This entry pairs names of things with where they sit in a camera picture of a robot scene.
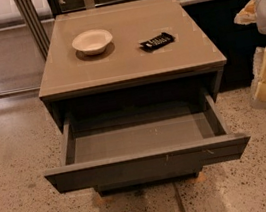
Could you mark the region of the grey top drawer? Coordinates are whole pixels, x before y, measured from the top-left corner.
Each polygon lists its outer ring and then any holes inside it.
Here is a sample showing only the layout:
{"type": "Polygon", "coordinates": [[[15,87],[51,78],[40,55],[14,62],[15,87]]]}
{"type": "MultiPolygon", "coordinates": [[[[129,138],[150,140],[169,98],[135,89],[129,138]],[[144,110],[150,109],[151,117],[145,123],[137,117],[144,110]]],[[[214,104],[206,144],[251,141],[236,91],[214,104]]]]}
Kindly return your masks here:
{"type": "Polygon", "coordinates": [[[61,193],[107,191],[199,172],[237,160],[250,137],[230,132],[212,97],[67,118],[61,166],[44,177],[61,193]]]}

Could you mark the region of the black remote control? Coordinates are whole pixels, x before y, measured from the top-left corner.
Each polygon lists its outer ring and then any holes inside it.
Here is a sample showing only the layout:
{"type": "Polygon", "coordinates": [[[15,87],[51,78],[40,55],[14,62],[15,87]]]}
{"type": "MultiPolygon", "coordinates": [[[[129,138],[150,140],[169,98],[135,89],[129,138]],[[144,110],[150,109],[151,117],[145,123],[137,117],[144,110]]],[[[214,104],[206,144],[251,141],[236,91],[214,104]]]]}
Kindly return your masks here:
{"type": "Polygon", "coordinates": [[[161,32],[160,35],[155,36],[154,38],[149,39],[148,41],[143,41],[140,44],[140,48],[146,52],[156,51],[169,43],[173,43],[175,41],[175,37],[167,32],[161,32]]]}

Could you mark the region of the grey bedside cabinet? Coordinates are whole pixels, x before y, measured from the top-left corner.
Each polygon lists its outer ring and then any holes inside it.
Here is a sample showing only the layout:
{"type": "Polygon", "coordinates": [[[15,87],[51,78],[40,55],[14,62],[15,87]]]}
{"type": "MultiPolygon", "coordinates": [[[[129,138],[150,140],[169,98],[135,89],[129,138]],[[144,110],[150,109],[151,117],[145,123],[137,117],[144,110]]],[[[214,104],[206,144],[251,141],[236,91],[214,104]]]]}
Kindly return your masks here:
{"type": "Polygon", "coordinates": [[[172,100],[195,103],[202,92],[215,102],[226,59],[176,0],[139,0],[58,16],[39,97],[63,133],[67,118],[172,100]],[[103,29],[112,42],[85,55],[72,40],[103,29]],[[161,34],[175,37],[156,51],[140,48],[161,34]]]}

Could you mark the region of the white ceramic bowl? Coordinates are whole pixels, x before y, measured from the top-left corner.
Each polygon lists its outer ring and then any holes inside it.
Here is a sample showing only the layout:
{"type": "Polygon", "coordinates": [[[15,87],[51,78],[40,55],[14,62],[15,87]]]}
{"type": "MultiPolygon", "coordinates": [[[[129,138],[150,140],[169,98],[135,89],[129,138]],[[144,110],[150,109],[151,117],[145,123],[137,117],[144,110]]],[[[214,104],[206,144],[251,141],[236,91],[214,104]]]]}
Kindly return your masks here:
{"type": "Polygon", "coordinates": [[[78,34],[72,41],[72,47],[83,54],[90,56],[101,54],[113,40],[112,34],[107,30],[93,29],[78,34]]]}

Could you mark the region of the grey metal frame post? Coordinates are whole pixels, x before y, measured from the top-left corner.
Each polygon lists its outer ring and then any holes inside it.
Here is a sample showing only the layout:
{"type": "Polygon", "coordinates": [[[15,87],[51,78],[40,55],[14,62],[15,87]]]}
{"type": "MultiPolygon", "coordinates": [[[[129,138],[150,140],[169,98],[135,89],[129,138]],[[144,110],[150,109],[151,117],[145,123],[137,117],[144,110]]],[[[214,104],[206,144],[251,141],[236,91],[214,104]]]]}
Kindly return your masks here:
{"type": "Polygon", "coordinates": [[[50,45],[49,37],[47,37],[47,33],[39,20],[39,15],[36,12],[36,8],[34,8],[32,0],[14,0],[14,3],[29,28],[41,56],[46,60],[50,45]]]}

